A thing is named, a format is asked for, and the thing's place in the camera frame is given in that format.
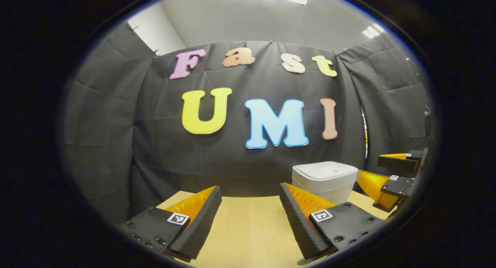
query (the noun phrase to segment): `white container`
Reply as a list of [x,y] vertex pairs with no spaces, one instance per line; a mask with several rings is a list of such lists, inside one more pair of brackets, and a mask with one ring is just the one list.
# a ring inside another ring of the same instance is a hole
[[326,161],[296,165],[291,177],[295,187],[338,205],[348,200],[357,176],[356,167]]

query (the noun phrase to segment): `light blue letter m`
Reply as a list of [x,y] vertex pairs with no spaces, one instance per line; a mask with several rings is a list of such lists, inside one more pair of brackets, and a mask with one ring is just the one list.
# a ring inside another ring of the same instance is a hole
[[301,100],[286,100],[279,116],[276,116],[270,105],[263,99],[247,100],[245,106],[250,109],[251,114],[251,136],[246,142],[248,149],[267,147],[268,142],[264,139],[264,129],[272,144],[279,146],[286,127],[288,128],[287,137],[284,139],[286,146],[305,146],[308,144],[308,137],[305,136],[303,117],[301,116],[301,109],[305,105]]

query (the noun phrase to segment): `table surface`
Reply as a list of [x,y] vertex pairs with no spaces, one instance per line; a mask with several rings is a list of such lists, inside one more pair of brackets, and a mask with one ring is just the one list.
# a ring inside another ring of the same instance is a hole
[[[157,208],[165,209],[191,195],[179,191]],[[390,215],[358,192],[352,191],[348,201],[380,219]],[[198,268],[296,268],[308,263],[311,261],[303,259],[279,197],[274,196],[222,197],[200,254],[187,264]]]

